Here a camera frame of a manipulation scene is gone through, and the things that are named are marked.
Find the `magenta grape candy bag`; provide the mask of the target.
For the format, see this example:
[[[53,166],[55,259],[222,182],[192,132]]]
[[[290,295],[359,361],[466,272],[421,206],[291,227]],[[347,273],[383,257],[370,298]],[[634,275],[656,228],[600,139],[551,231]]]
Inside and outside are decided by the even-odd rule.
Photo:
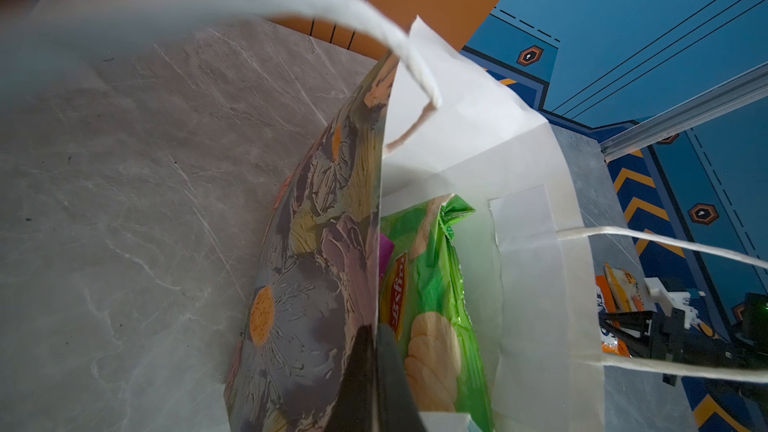
[[[383,233],[379,234],[379,270],[378,277],[383,280],[387,274],[395,244]]]

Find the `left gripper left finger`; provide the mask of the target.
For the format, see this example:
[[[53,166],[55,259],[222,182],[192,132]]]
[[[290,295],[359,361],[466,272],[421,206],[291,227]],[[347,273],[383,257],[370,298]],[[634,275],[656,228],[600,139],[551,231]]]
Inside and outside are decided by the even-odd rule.
[[[376,353],[371,325],[361,326],[325,432],[372,431]]]

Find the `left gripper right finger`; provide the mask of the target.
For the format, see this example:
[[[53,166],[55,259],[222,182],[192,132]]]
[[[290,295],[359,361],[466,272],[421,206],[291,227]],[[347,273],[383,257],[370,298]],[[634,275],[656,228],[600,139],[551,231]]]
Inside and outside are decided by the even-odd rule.
[[[393,330],[379,324],[376,333],[376,387],[379,431],[425,432],[400,361]]]

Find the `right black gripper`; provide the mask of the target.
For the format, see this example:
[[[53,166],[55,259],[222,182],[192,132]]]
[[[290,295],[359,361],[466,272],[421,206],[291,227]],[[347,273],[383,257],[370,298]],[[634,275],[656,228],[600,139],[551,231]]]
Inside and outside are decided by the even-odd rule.
[[[695,319],[685,330],[678,361],[707,369],[709,378],[767,383],[767,295],[747,293],[738,309],[741,321],[730,336]],[[653,311],[598,315],[602,329],[614,334],[633,357],[672,360],[675,320]]]

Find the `large green chips bag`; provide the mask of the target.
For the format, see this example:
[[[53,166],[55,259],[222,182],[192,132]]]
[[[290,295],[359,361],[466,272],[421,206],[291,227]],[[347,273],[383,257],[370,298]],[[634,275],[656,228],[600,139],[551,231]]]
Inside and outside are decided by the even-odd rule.
[[[474,213],[447,194],[384,217],[394,250],[380,281],[379,317],[395,336],[422,412],[460,412],[494,428],[485,366],[465,304],[453,227]]]

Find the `floral white paper bag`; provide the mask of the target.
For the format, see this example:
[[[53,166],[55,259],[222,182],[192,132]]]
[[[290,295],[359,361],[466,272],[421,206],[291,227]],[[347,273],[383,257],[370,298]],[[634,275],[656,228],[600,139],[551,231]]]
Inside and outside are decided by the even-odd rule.
[[[1,427],[325,431],[384,217],[455,194],[491,431],[600,431],[590,238],[549,122],[365,0],[1,10]]]

